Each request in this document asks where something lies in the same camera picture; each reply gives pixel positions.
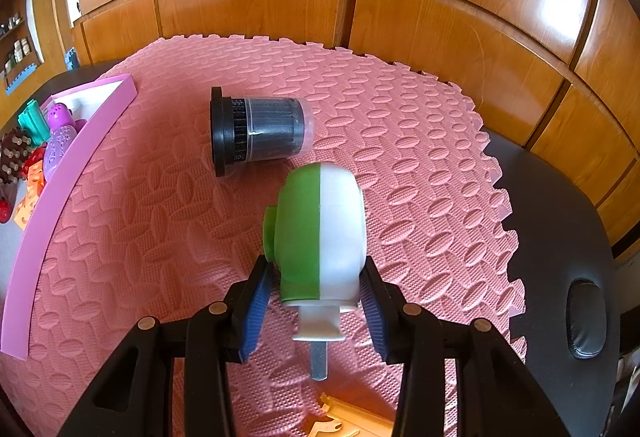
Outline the pink foam puzzle mat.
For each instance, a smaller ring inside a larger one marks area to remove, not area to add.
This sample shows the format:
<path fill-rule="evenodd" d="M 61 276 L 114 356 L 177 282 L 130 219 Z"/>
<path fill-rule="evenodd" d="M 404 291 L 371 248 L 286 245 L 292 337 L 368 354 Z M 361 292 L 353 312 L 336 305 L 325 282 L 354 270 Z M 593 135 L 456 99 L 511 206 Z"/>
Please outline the pink foam puzzle mat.
<path fill-rule="evenodd" d="M 518 236 L 474 102 L 454 84 L 373 56 L 243 37 L 160 39 L 114 67 L 138 93 L 93 153 L 43 257 L 26 360 L 1 384 L 28 428 L 53 436 L 142 317 L 194 315 L 247 277 L 262 218 L 298 165 L 357 178 L 384 280 L 439 318 L 501 333 L 525 309 L 506 275 Z M 209 96 L 304 98 L 314 143 L 295 160 L 212 166 Z"/>

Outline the red metallic cylinder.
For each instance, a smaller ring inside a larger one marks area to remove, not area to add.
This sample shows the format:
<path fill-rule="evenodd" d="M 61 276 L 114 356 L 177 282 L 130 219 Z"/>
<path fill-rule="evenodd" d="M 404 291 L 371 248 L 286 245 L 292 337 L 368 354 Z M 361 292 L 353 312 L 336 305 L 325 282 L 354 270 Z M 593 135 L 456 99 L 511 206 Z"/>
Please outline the red metallic cylinder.
<path fill-rule="evenodd" d="M 0 198 L 0 223 L 7 223 L 12 216 L 13 206 L 4 197 Z"/>

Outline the teal green stand toy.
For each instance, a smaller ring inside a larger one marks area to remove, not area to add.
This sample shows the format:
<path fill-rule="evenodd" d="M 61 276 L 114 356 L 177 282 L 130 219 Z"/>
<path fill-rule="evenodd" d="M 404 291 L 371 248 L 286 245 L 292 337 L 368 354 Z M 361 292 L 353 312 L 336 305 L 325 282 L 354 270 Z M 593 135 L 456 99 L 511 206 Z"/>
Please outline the teal green stand toy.
<path fill-rule="evenodd" d="M 35 146 L 49 141 L 50 127 L 35 99 L 27 102 L 24 110 L 17 116 L 17 123 L 21 130 L 24 130 L 27 136 L 32 139 Z"/>

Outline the purple oval perforated case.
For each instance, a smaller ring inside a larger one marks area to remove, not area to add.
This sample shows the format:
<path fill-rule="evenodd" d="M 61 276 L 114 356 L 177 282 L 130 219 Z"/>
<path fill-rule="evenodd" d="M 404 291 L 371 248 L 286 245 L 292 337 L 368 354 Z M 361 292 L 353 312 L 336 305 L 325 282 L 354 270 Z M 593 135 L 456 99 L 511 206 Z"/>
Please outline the purple oval perforated case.
<path fill-rule="evenodd" d="M 62 157 L 76 137 L 77 130 L 72 125 L 64 125 L 51 131 L 43 157 L 44 180 L 49 181 L 51 179 L 55 169 L 60 165 Z"/>

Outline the pink white shallow box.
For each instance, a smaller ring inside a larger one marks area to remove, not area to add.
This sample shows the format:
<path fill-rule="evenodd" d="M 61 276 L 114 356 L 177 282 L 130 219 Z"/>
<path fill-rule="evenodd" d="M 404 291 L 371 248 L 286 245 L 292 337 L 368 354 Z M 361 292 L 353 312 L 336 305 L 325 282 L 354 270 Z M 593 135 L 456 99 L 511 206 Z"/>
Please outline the pink white shallow box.
<path fill-rule="evenodd" d="M 3 304 L 2 353 L 27 359 L 37 283 L 58 218 L 92 154 L 136 97 L 134 79 L 122 74 L 52 94 L 40 105 L 47 114 L 52 105 L 62 103 L 84 126 L 46 180 L 18 246 Z"/>

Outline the black filter cup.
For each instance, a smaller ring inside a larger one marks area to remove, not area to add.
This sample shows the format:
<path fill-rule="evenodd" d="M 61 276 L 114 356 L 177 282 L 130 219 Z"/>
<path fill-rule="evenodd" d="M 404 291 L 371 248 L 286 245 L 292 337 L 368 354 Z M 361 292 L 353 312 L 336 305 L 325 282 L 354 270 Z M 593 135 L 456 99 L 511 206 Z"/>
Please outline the black filter cup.
<path fill-rule="evenodd" d="M 304 99 L 233 98 L 214 87 L 209 123 L 218 177 L 235 164 L 303 154 L 314 142 L 314 113 Z"/>

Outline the green white plug-in device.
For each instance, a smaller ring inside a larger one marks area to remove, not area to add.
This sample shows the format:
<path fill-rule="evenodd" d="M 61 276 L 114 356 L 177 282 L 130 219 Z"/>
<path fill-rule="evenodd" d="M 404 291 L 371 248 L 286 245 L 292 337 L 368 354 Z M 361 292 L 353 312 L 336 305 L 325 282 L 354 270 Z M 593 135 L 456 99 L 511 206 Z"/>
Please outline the green white plug-in device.
<path fill-rule="evenodd" d="M 310 344 L 310 376 L 324 381 L 330 342 L 341 342 L 341 315 L 355 310 L 367 258 L 363 194 L 354 174 L 312 163 L 288 174 L 262 222 L 264 255 L 280 273 L 279 296 L 297 311 L 296 342 Z"/>

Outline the black padded table cushion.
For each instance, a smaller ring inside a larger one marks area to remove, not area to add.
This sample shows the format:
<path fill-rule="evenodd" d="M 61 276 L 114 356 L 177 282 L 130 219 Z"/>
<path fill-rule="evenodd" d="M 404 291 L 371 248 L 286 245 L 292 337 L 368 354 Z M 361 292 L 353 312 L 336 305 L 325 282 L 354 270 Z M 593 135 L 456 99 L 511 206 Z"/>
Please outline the black padded table cushion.
<path fill-rule="evenodd" d="M 608 333 L 605 299 L 600 287 L 591 281 L 575 281 L 566 303 L 567 345 L 579 360 L 597 357 Z"/>

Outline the orange cube block toy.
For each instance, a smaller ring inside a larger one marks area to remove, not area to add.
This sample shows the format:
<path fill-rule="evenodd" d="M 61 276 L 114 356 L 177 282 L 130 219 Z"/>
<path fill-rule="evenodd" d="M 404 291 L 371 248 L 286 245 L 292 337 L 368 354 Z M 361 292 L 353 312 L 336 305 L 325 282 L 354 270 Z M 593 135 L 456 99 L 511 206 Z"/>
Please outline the orange cube block toy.
<path fill-rule="evenodd" d="M 38 198 L 45 185 L 46 179 L 44 179 L 43 175 L 43 163 L 40 160 L 28 168 L 26 193 L 21 199 L 21 202 L 15 207 L 13 220 L 22 230 L 26 229 L 27 223 L 30 217 L 32 217 Z"/>

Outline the purple octopus toy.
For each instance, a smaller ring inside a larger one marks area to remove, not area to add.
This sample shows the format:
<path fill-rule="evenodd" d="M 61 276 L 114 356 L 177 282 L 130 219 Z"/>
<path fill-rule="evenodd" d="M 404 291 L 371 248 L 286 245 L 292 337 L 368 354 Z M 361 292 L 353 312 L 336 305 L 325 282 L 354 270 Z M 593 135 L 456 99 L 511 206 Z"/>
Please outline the purple octopus toy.
<path fill-rule="evenodd" d="M 64 103 L 53 103 L 47 111 L 47 123 L 50 131 L 70 126 L 80 131 L 85 126 L 85 119 L 74 119 L 73 114 Z"/>

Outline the brown pinecone brush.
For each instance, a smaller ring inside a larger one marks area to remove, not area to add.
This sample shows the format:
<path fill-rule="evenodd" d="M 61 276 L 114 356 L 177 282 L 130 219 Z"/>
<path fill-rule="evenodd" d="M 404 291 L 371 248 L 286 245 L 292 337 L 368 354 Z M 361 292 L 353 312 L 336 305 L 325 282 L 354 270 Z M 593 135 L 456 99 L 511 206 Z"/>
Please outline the brown pinecone brush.
<path fill-rule="evenodd" d="M 0 178 L 4 184 L 21 178 L 21 171 L 34 149 L 32 138 L 20 128 L 7 131 L 1 139 Z"/>

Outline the blue foam piece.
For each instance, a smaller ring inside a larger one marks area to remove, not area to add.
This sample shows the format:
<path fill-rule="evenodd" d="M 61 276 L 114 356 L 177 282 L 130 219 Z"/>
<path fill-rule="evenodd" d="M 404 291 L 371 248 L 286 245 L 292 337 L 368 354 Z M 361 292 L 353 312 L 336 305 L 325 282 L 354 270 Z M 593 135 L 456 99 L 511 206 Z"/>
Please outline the blue foam piece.
<path fill-rule="evenodd" d="M 66 51 L 64 60 L 65 60 L 65 66 L 67 71 L 75 71 L 80 67 L 77 51 L 74 47 Z"/>

